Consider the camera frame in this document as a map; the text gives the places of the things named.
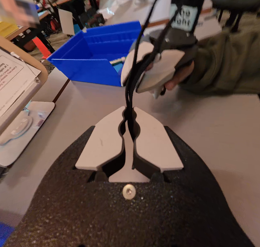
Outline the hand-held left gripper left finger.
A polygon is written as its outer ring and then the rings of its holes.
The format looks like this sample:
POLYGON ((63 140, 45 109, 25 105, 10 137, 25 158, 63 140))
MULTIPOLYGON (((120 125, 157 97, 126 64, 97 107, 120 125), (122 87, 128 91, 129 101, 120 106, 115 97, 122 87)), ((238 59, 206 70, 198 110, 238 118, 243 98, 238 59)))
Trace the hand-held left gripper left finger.
POLYGON ((125 106, 101 119, 94 127, 75 167, 104 172, 107 177, 125 165, 125 106))

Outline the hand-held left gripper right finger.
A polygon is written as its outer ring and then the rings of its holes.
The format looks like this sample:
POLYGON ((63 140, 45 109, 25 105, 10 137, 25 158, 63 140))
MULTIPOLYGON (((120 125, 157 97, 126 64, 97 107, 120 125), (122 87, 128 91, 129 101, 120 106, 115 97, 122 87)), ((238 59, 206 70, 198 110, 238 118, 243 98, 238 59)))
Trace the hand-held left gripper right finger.
POLYGON ((182 170, 184 165, 163 124, 138 107, 133 108, 133 166, 148 179, 154 173, 182 170))

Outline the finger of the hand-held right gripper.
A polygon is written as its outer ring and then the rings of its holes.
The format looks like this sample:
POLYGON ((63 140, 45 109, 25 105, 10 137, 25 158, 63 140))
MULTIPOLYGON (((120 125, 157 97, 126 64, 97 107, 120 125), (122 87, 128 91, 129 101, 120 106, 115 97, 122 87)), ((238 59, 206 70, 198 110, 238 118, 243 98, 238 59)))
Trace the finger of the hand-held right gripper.
POLYGON ((136 93, 150 92, 160 94, 175 73, 175 67, 185 55, 181 50, 164 50, 160 54, 160 59, 156 59, 153 67, 145 71, 141 81, 136 87, 136 93))
MULTIPOLYGON (((149 42, 141 42, 138 46, 138 53, 137 53, 137 59, 136 59, 136 65, 140 61, 143 60, 143 58, 151 53, 154 49, 154 45, 149 43, 149 42)), ((121 71, 121 86, 124 87, 126 86, 126 80, 131 72, 132 65, 134 62, 134 55, 135 55, 135 49, 130 51, 125 58, 125 62, 123 64, 123 68, 121 71)))

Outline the person's right forearm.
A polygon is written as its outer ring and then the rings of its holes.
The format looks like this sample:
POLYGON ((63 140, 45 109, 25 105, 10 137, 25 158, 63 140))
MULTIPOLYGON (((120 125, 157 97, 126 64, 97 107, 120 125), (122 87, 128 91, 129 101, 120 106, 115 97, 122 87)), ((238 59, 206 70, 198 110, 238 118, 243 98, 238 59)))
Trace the person's right forearm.
POLYGON ((232 33, 228 27, 198 41, 193 72, 181 89, 197 95, 260 93, 260 31, 248 26, 232 33))

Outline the person's right hand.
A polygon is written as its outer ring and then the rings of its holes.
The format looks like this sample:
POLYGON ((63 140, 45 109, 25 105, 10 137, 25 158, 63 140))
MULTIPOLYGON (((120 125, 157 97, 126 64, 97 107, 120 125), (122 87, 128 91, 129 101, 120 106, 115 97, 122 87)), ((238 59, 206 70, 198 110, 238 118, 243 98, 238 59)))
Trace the person's right hand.
POLYGON ((184 81, 194 70, 194 61, 189 66, 179 69, 171 80, 164 84, 166 90, 173 90, 179 83, 184 81))

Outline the white green marker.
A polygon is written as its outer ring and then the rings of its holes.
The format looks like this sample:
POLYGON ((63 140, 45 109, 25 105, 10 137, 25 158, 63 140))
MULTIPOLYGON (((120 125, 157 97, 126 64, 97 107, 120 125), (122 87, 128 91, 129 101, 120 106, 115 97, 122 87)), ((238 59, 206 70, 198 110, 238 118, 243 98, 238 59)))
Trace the white green marker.
POLYGON ((115 60, 111 60, 110 64, 112 66, 115 66, 115 65, 118 65, 118 64, 124 64, 125 60, 126 60, 126 57, 121 57, 121 58, 118 58, 118 59, 115 59, 115 60))

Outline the blue plastic bin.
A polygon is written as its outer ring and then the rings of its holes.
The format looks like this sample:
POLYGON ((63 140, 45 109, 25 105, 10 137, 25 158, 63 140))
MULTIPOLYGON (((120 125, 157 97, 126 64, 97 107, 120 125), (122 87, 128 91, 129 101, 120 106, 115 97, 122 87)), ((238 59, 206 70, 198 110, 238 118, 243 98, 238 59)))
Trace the blue plastic bin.
POLYGON ((15 227, 0 222, 0 247, 4 246, 7 239, 15 230, 15 227))
POLYGON ((125 57, 141 31, 130 21, 79 31, 47 60, 71 81, 121 86, 121 77, 110 61, 125 57))

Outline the white stand base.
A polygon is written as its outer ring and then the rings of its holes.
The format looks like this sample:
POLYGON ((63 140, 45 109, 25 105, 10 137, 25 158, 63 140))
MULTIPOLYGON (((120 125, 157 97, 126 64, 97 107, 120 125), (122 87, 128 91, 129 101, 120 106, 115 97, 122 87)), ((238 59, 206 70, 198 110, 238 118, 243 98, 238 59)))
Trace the white stand base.
POLYGON ((0 167, 12 165, 55 108, 53 102, 30 102, 0 136, 0 167))

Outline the white board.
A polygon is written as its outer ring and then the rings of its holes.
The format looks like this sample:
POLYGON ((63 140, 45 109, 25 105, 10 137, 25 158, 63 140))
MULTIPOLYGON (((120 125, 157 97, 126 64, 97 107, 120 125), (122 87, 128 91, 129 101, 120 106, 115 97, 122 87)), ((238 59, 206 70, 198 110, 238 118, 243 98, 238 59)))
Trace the white board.
POLYGON ((73 15, 70 11, 58 9, 63 34, 74 36, 73 15))

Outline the brown clipboard stand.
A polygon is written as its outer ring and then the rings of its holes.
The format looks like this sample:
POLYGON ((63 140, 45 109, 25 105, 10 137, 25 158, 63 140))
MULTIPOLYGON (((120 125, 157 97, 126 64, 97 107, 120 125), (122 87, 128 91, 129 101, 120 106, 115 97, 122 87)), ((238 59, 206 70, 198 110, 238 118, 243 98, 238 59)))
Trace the brown clipboard stand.
POLYGON ((34 79, 32 85, 28 87, 28 89, 25 90, 13 103, 13 105, 0 117, 0 134, 2 134, 47 81, 48 72, 45 67, 34 57, 3 37, 0 37, 0 48, 3 48, 12 56, 17 57, 18 59, 41 71, 41 73, 34 79))

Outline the orange cone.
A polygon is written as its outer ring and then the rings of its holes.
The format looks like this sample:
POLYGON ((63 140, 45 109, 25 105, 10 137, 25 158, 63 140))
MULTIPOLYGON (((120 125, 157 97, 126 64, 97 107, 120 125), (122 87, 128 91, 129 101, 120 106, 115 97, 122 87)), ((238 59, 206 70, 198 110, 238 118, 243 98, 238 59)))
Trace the orange cone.
POLYGON ((46 60, 51 55, 51 52, 38 37, 35 37, 34 39, 32 39, 32 41, 39 49, 39 51, 42 53, 42 59, 46 60))

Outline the printed instruction sheet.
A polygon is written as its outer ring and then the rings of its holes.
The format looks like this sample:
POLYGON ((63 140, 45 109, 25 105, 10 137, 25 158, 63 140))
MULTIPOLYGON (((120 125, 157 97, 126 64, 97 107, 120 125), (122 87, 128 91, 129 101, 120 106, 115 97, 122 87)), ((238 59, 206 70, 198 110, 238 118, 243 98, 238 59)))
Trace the printed instruction sheet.
POLYGON ((0 50, 0 116, 2 116, 21 94, 30 87, 41 73, 37 68, 0 50))

